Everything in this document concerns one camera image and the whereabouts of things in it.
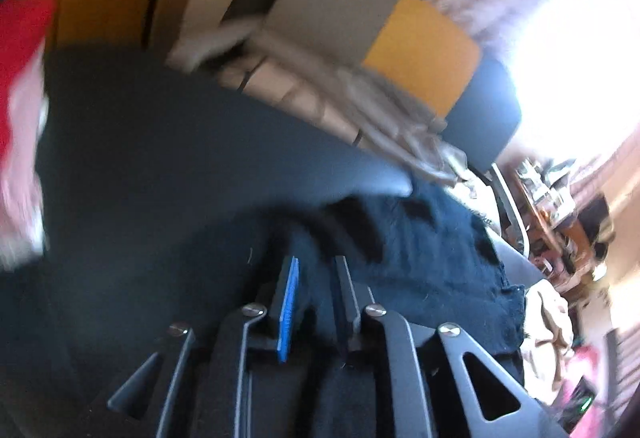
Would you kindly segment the black knit sweater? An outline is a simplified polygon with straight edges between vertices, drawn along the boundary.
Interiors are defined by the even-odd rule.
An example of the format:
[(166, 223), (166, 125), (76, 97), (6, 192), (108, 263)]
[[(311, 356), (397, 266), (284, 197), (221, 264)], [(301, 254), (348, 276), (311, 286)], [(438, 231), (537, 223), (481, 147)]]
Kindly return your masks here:
[(285, 257), (299, 262), (293, 308), (296, 350), (308, 360), (296, 389), (296, 437), (371, 437), (374, 379), (350, 366), (334, 323), (331, 282), (338, 258), (352, 280), (408, 321), (460, 324), (524, 380), (524, 293), (509, 282), (483, 221), (438, 187), (408, 196), (352, 195), (315, 208), (274, 206), (242, 221), (254, 257), (252, 291), (277, 279)]

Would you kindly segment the grey hoodie on chair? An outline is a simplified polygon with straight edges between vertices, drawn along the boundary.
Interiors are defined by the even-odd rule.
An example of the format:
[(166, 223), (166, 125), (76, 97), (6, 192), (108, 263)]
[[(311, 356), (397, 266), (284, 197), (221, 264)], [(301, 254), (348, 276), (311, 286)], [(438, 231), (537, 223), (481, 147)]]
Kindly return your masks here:
[(386, 77), (331, 62), (267, 30), (250, 36), (248, 43), (310, 83), (374, 150), (442, 186), (461, 180), (468, 160), (440, 138), (446, 122)]

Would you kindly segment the beige garment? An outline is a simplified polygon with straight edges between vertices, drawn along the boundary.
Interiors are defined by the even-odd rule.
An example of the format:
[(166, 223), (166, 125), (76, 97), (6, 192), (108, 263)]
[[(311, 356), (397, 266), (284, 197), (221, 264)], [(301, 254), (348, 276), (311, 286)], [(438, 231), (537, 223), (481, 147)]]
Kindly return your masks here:
[(547, 280), (525, 295), (524, 340), (521, 344), (524, 387), (551, 406), (563, 384), (566, 362), (573, 357), (574, 331), (568, 302)]

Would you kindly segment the pink knit sweater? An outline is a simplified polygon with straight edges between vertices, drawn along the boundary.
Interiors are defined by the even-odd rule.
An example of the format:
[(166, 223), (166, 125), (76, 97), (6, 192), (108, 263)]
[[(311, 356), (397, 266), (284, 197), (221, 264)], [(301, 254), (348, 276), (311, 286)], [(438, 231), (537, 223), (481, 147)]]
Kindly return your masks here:
[(44, 250), (42, 191), (35, 170), (38, 141), (47, 123), (43, 47), (17, 74), (9, 93), (11, 140), (1, 159), (1, 269), (15, 270)]

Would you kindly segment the grey orange black chair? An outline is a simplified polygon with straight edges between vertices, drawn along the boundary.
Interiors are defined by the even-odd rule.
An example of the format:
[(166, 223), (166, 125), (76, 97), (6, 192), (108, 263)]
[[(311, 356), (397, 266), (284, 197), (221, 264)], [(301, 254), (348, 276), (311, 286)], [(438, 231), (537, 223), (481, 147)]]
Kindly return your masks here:
[(377, 72), (446, 122), (440, 138), (466, 154), (445, 189), (491, 228), (512, 203), (497, 161), (521, 124), (506, 68), (426, 0), (232, 0), (221, 24), (182, 36), (167, 61), (215, 74), (267, 30), (341, 65)]

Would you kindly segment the red knit sweater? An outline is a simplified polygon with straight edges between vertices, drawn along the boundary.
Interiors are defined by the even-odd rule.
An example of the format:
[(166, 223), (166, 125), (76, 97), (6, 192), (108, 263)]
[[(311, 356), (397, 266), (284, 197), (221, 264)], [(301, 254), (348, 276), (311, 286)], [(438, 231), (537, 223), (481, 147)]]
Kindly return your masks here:
[(11, 88), (46, 37), (54, 12), (55, 0), (1, 1), (1, 156), (12, 140)]

